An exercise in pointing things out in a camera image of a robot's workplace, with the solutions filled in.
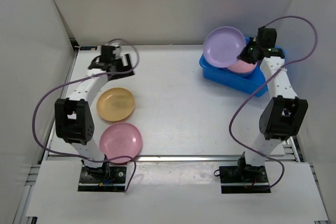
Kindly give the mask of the pink plate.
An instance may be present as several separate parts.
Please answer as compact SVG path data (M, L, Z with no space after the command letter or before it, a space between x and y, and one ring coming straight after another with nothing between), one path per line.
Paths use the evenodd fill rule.
M119 122L109 126L102 134L99 148L104 155L115 164L124 164L135 158L142 148L142 135L138 128L131 123Z
M238 60L235 64L227 67L229 72L239 75L251 74L257 67L256 63L246 63L242 60Z

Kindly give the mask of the yellow plate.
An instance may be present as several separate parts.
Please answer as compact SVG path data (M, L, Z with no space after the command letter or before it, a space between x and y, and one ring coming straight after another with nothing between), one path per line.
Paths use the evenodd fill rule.
M125 88L111 88L104 92L97 101L98 115L110 122L126 119L134 110L133 94Z

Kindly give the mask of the purple plate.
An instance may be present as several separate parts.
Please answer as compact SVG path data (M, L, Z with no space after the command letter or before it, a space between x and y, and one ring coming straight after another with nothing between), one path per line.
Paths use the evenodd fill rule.
M246 46L243 33L235 27L224 26L213 30L203 43L203 56L208 64L226 68L238 62Z

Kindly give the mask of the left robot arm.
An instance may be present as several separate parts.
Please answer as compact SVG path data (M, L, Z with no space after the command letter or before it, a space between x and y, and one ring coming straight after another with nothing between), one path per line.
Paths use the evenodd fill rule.
M92 139L95 125L90 106L105 84L114 79L134 75L129 54L121 57L121 46L102 45L100 55L92 59L85 78L66 98L55 102L56 135L71 145L81 156L83 165L92 170L99 182L110 177L110 168L102 163L106 156Z

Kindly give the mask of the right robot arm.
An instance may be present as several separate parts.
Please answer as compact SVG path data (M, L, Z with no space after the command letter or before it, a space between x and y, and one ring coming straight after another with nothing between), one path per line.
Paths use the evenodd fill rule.
M247 182L259 176L265 160L274 148L297 135L308 109L305 99L293 90L285 68L285 55L276 48L277 32L262 26L257 36L250 39L238 59L249 64L260 64L267 83L270 101L259 119L259 135L251 149L239 159L236 177Z

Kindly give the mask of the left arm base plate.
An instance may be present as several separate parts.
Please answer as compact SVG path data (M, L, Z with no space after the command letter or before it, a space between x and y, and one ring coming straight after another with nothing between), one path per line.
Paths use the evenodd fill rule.
M125 166L109 166L109 171L94 172L82 167L78 181L79 192L111 192L125 191L127 168Z

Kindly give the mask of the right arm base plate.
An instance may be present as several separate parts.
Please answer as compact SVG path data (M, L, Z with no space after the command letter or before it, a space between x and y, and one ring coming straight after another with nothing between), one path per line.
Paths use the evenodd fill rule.
M265 167L247 165L241 158L237 165L220 166L214 176L220 179L222 194L271 193Z

